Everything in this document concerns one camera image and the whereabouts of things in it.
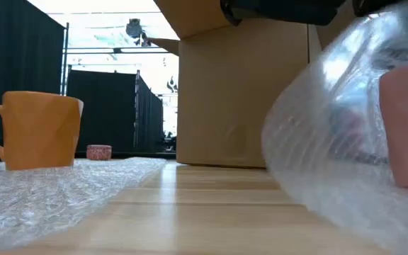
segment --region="wooden table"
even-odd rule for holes
[[[294,204],[262,170],[169,163],[17,255],[387,254]]]

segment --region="bubble wrap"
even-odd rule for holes
[[[268,169],[297,202],[408,255],[408,190],[395,186],[379,78],[408,63],[408,2],[350,26],[278,98],[262,133]]]
[[[165,163],[163,159],[78,159],[73,167],[32,171],[5,171],[0,163],[0,250],[74,226]]]

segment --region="cardboard box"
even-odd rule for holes
[[[267,19],[231,26],[219,0],[155,0],[179,41],[177,161],[265,167],[261,129],[273,102],[321,51],[313,25]]]

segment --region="black object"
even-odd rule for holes
[[[131,18],[125,27],[125,32],[133,39],[138,39],[144,31],[141,26],[141,20],[138,18]]]
[[[226,19],[237,26],[246,18],[271,18],[279,21],[328,25],[346,0],[220,0]],[[402,0],[353,0],[356,16],[379,11]]]
[[[63,43],[64,28],[31,3],[0,0],[0,103],[6,91],[58,94]]]
[[[352,0],[353,11],[356,16],[362,17],[379,11],[390,4],[396,4],[402,0]]]
[[[84,102],[78,152],[88,145],[110,145],[132,152],[135,123],[135,74],[72,70],[67,95]]]

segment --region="black curtain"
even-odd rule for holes
[[[138,76],[137,79],[137,152],[160,152],[163,132],[163,102]]]
[[[5,91],[58,94],[63,44],[64,28],[47,14],[26,0],[0,0],[0,103]]]
[[[135,74],[72,70],[67,95],[84,102],[78,152],[87,145],[110,145],[114,153],[133,152]]]

